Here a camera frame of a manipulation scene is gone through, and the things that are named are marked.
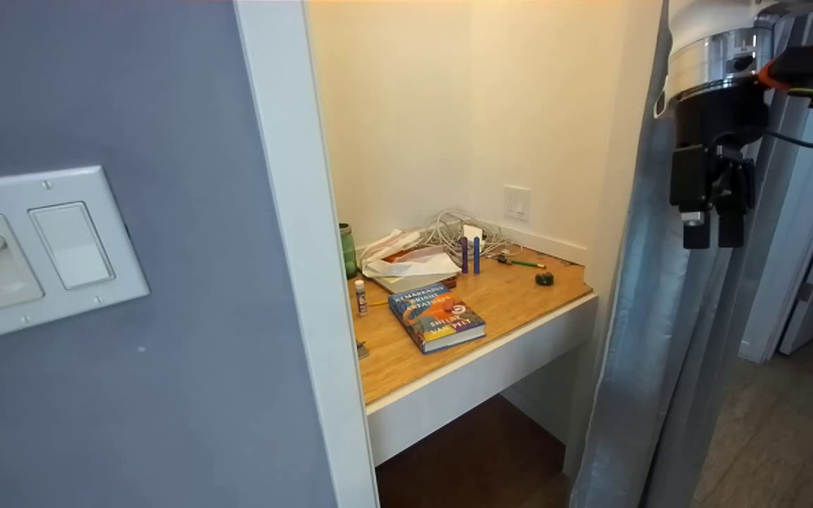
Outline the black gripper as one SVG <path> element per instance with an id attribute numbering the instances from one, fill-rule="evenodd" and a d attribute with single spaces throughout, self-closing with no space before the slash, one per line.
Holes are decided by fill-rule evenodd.
<path id="1" fill-rule="evenodd" d="M 769 104 L 762 87 L 725 87 L 698 94 L 676 107 L 676 144 L 670 204 L 684 213 L 684 245 L 708 245 L 708 180 L 725 159 L 753 144 L 769 128 Z M 741 248 L 746 242 L 746 216 L 720 216 L 720 245 Z"/>

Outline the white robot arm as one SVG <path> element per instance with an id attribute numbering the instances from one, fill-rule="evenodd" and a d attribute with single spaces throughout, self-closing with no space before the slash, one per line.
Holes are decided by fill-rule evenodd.
<path id="1" fill-rule="evenodd" d="M 662 110 L 676 121 L 670 204 L 684 245 L 746 242 L 753 166 L 746 149 L 772 131 L 769 94 L 813 107 L 813 0 L 670 0 Z"/>

